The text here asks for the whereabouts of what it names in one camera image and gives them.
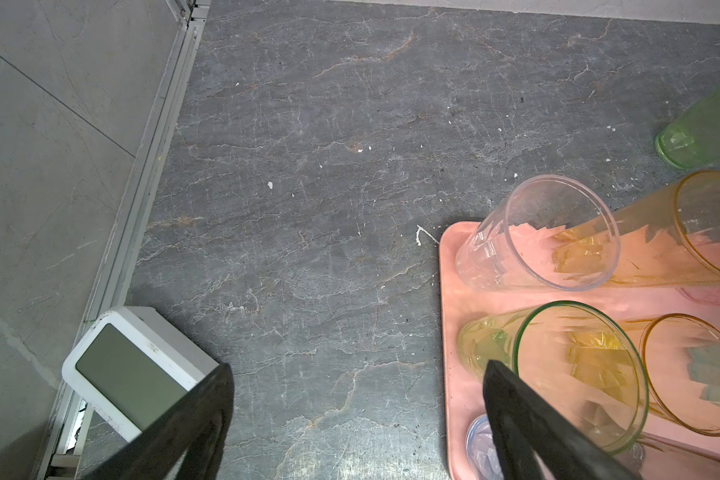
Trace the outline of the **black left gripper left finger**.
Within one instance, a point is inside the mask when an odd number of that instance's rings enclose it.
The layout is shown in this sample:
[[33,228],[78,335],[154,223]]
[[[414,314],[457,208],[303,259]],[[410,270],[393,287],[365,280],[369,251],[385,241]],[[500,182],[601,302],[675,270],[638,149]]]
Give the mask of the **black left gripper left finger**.
[[219,364],[147,430],[86,477],[214,479],[234,408],[231,367]]

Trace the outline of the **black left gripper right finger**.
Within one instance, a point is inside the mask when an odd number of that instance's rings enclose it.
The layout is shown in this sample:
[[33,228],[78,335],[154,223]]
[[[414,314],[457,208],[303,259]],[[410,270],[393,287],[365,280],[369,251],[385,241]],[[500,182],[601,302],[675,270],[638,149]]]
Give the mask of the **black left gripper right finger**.
[[483,398],[506,479],[634,479],[621,463],[578,431],[506,365],[488,362]]

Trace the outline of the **tall blue glass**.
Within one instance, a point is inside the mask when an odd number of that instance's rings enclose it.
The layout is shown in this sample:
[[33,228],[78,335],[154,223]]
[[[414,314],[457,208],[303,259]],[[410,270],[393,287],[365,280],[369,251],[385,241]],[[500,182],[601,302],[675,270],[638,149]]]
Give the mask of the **tall blue glass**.
[[471,423],[466,435],[466,457],[471,471],[479,480],[503,480],[493,432],[485,414]]

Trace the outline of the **pink plastic tray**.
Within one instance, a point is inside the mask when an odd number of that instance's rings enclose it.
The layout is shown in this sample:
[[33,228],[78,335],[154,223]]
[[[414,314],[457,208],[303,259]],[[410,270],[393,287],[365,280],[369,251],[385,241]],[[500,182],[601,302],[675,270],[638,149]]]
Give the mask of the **pink plastic tray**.
[[473,221],[461,221],[447,227],[439,247],[447,453],[453,479],[475,477],[466,459],[466,434],[473,420],[485,413],[482,383],[463,368],[456,352],[458,332],[468,322],[492,313],[537,307],[556,300],[574,300],[591,305],[616,321],[685,313],[720,330],[720,306],[696,304],[674,288],[599,287],[586,292],[473,290],[459,278],[455,256],[477,226]]

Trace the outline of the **tall green glass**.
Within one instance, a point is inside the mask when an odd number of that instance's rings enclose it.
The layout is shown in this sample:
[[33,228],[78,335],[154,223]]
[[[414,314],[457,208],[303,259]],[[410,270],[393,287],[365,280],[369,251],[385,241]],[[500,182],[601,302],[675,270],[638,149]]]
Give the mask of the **tall green glass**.
[[609,454],[628,449],[648,416],[648,380],[636,347],[602,311],[558,300],[466,323],[456,338],[477,380],[500,361]]

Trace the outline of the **short yellow glass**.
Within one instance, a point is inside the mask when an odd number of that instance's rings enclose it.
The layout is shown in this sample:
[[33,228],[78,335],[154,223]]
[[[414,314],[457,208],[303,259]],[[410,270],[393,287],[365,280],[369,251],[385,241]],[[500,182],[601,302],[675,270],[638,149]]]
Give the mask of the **short yellow glass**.
[[645,368],[650,412],[720,437],[720,331],[684,313],[621,320]]

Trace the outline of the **clear glass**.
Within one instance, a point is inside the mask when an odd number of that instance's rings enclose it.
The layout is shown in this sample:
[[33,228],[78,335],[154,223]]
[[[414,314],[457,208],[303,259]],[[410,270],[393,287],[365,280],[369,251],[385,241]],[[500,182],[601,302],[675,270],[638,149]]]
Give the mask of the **clear glass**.
[[460,279],[479,290],[592,290],[621,253],[616,220],[583,183],[539,175],[517,186],[459,247]]

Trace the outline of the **tall yellow glass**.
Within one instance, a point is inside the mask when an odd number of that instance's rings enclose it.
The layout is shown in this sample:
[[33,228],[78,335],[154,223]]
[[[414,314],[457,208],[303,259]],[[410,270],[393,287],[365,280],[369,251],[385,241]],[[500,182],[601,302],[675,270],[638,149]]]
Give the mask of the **tall yellow glass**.
[[607,287],[720,286],[720,171],[699,171],[613,214],[620,256]]

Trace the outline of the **white digital clock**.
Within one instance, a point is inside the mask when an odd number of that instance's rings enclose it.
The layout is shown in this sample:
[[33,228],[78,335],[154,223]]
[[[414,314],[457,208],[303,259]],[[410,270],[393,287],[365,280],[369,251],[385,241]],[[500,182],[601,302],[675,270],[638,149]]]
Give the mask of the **white digital clock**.
[[156,309],[120,306],[83,335],[62,377],[130,442],[217,366]]

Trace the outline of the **short green glass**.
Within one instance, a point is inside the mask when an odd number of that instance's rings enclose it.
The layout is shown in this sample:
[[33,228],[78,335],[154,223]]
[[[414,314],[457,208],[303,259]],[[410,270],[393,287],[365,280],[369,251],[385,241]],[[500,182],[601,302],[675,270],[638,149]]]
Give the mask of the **short green glass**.
[[696,169],[720,161],[720,87],[667,125],[654,140],[665,163]]

